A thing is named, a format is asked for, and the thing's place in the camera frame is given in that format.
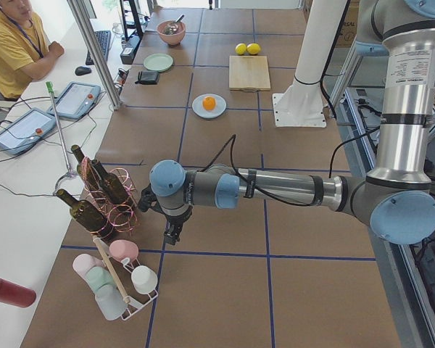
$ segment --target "mug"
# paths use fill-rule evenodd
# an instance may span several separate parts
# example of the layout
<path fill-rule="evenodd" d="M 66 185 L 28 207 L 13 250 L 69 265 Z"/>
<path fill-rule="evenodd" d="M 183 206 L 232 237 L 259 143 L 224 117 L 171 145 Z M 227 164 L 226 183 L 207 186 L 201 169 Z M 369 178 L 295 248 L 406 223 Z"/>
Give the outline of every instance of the mug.
<path fill-rule="evenodd" d="M 111 274 L 103 267 L 95 266 L 86 274 L 86 282 L 93 292 L 96 292 L 102 286 L 110 284 L 116 287 L 115 280 Z"/>
<path fill-rule="evenodd" d="M 95 301 L 106 320 L 118 319 L 128 309 L 119 290 L 111 284 L 103 285 L 96 291 Z"/>
<path fill-rule="evenodd" d="M 132 241 L 126 241 L 125 239 L 118 239 L 113 241 L 109 246 L 109 253 L 112 258 L 118 262 L 122 262 L 125 258 L 129 259 L 129 263 L 137 260 L 138 246 Z"/>
<path fill-rule="evenodd" d="M 103 261 L 89 254 L 80 254 L 72 262 L 72 268 L 82 279 L 86 279 L 86 274 L 95 266 L 104 267 Z"/>
<path fill-rule="evenodd" d="M 147 266 L 138 266 L 134 268 L 130 275 L 133 287 L 139 294 L 148 295 L 158 284 L 157 274 Z"/>

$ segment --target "pink mug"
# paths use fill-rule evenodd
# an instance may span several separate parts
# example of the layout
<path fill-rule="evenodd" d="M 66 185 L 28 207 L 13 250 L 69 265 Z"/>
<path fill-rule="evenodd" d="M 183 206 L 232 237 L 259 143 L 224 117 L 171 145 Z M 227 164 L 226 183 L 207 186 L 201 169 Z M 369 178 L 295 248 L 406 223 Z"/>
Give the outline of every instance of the pink mug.
<path fill-rule="evenodd" d="M 104 263 L 100 259 L 89 254 L 78 255 L 72 263 L 73 270 L 75 270 L 83 280 L 86 279 L 87 272 L 95 266 L 104 267 Z"/>
<path fill-rule="evenodd" d="M 122 262 L 125 258 L 129 259 L 129 263 L 137 260 L 138 246 L 132 241 L 118 239 L 113 241 L 109 246 L 109 253 L 118 262 Z"/>

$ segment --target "computer mouse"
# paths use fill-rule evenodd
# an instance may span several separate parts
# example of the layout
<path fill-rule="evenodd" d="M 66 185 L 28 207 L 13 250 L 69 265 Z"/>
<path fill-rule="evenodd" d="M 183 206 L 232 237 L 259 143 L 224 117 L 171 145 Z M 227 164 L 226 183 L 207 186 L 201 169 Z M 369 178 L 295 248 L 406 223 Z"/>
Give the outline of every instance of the computer mouse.
<path fill-rule="evenodd" d="M 74 73 L 77 76 L 82 76 L 82 75 L 90 74 L 91 72 L 92 69 L 90 67 L 76 67 Z"/>

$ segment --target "yellow t-shirt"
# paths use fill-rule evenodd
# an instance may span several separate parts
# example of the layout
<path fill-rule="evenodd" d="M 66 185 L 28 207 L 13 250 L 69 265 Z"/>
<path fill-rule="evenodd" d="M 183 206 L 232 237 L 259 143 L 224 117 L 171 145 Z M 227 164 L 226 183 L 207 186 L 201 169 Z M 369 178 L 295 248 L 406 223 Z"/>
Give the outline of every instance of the yellow t-shirt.
<path fill-rule="evenodd" d="M 32 15 L 33 25 L 23 30 L 45 56 L 49 48 L 45 42 L 42 19 Z M 21 31 L 0 11 L 0 92 L 6 98 L 18 98 L 32 79 L 20 71 L 40 59 L 38 52 Z"/>

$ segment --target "green plate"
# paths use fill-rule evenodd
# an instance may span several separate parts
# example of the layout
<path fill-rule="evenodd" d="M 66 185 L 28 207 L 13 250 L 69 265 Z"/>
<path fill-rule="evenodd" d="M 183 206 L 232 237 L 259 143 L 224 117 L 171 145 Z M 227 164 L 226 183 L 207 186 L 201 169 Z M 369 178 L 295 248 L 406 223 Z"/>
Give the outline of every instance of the green plate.
<path fill-rule="evenodd" d="M 144 67 L 146 69 L 159 73 L 169 69 L 173 63 L 174 59 L 169 54 L 165 53 L 152 54 L 144 59 Z"/>

